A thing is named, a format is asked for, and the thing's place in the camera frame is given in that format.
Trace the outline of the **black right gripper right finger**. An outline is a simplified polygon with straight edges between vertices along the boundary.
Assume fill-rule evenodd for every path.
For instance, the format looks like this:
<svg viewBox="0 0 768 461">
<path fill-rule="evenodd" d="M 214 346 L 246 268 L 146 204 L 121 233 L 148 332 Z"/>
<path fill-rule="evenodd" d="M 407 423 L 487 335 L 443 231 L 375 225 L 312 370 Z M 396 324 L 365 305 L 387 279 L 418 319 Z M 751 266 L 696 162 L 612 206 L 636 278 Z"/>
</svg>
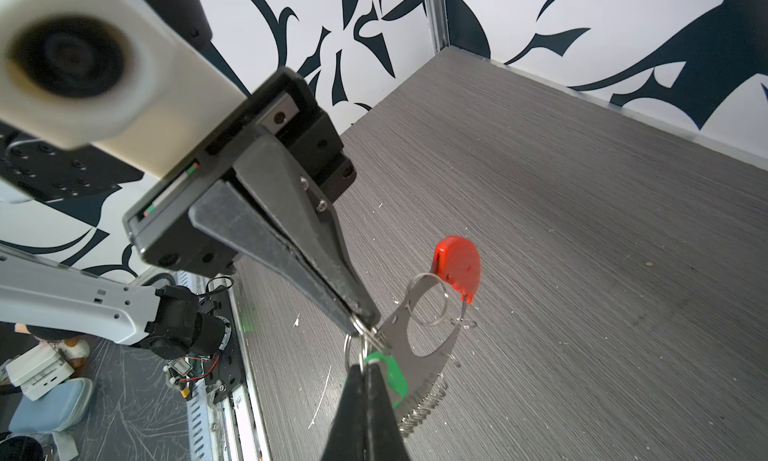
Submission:
<svg viewBox="0 0 768 461">
<path fill-rule="evenodd" d="M 410 461 L 379 362 L 365 365 L 366 459 Z"/>
</svg>

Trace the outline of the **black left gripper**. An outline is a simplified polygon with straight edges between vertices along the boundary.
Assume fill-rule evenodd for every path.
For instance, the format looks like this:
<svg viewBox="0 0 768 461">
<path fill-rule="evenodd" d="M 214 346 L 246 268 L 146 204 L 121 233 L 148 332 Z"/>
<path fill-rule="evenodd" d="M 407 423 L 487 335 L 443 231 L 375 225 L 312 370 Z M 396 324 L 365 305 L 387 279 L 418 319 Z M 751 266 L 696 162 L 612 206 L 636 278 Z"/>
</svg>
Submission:
<svg viewBox="0 0 768 461">
<path fill-rule="evenodd" d="M 359 335 L 381 312 L 332 205 L 357 176 L 343 149 L 305 79 L 280 68 L 126 213 L 125 230 L 145 263 L 173 271 L 213 277 L 238 252 Z M 243 187 L 215 182 L 233 163 Z"/>
</svg>

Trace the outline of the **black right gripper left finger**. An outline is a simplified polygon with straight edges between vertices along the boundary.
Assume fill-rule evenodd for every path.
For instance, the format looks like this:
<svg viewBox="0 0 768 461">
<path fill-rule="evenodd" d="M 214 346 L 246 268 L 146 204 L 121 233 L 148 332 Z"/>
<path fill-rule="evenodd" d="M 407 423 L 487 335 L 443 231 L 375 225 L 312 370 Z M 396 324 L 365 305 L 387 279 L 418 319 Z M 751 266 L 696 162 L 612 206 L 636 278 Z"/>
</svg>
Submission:
<svg viewBox="0 0 768 461">
<path fill-rule="evenodd" d="M 359 365 L 349 371 L 331 425 L 322 461 L 360 461 L 366 452 L 366 389 Z"/>
</svg>

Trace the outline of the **green tagged key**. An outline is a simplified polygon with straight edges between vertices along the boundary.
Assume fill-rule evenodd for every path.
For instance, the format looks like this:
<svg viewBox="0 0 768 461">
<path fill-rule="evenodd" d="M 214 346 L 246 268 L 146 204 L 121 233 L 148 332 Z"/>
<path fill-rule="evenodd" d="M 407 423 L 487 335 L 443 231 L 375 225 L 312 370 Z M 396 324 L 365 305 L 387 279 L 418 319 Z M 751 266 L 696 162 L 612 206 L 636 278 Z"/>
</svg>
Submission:
<svg viewBox="0 0 768 461">
<path fill-rule="evenodd" d="M 384 355 L 376 351 L 366 357 L 359 357 L 355 363 L 352 363 L 350 351 L 346 350 L 347 377 L 339 399 L 339 407 L 348 405 L 349 400 L 356 396 L 355 390 L 363 385 L 360 380 L 364 376 L 363 369 L 370 365 L 378 368 L 392 409 L 398 408 L 405 400 L 409 391 L 409 384 L 394 356 Z"/>
</svg>

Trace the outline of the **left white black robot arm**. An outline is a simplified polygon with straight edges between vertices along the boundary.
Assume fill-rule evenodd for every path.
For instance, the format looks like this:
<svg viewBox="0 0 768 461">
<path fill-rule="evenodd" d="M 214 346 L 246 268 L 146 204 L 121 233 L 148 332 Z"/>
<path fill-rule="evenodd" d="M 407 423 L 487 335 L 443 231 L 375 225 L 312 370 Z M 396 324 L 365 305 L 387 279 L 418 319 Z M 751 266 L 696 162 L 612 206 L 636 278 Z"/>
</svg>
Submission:
<svg viewBox="0 0 768 461">
<path fill-rule="evenodd" d="M 1 318 L 35 334 L 89 334 L 164 359 L 217 356 L 233 334 L 181 286 L 125 283 L 131 258 L 212 278 L 239 256 L 281 275 L 343 332 L 380 313 L 355 271 L 334 202 L 356 176 L 304 78 L 280 68 L 127 213 L 120 263 L 78 268 L 1 248 Z"/>
</svg>

